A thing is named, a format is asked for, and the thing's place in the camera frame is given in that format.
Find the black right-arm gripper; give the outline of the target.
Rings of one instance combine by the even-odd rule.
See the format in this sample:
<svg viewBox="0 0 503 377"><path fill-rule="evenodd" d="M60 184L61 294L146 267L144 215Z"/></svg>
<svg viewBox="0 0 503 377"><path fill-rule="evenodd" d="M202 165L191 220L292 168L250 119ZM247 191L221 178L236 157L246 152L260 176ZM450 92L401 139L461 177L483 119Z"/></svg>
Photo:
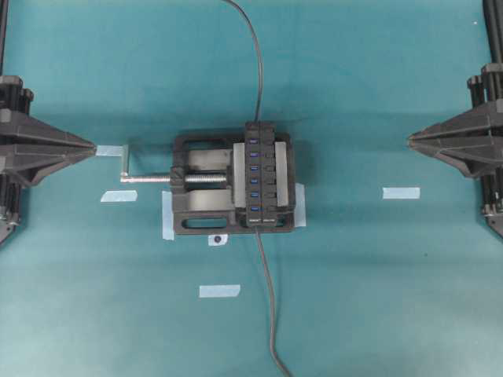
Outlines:
<svg viewBox="0 0 503 377"><path fill-rule="evenodd" d="M471 179L491 175L502 167L502 159L488 159L472 152L456 152L428 146L438 141L440 146L500 146L502 137L494 136L493 130L502 129L502 63L489 63L479 75L467 80L473 109L446 121L435 123L408 137L409 149L429 158L437 159L459 170ZM479 107L482 104L496 107Z"/></svg>

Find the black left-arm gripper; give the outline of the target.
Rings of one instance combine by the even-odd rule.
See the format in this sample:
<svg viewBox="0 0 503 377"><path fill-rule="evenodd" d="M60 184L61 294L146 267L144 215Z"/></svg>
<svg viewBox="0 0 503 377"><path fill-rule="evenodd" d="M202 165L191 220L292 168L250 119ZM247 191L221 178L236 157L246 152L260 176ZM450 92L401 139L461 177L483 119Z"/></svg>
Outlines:
<svg viewBox="0 0 503 377"><path fill-rule="evenodd" d="M75 148L2 148L1 173L23 186L95 156L96 145L30 116L34 92L15 75L1 76L1 137L9 144Z"/></svg>

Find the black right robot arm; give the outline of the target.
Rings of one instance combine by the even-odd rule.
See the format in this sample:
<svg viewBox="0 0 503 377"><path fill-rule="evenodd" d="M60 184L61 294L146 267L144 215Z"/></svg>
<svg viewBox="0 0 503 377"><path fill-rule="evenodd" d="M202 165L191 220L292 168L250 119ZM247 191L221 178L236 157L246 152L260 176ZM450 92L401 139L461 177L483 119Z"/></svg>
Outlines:
<svg viewBox="0 0 503 377"><path fill-rule="evenodd" d="M480 181L481 212L502 235L502 64L483 66L467 81L472 108L408 137L410 149Z"/></svg>

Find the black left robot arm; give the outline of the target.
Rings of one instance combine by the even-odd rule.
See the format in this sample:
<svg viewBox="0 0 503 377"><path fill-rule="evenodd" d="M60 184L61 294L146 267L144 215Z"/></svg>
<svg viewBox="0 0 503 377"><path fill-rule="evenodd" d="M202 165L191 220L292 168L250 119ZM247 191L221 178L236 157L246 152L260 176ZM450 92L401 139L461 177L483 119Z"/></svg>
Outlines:
<svg viewBox="0 0 503 377"><path fill-rule="evenodd" d="M1 241L20 224L22 190L96 155L97 146L30 116L34 93L1 77Z"/></svg>

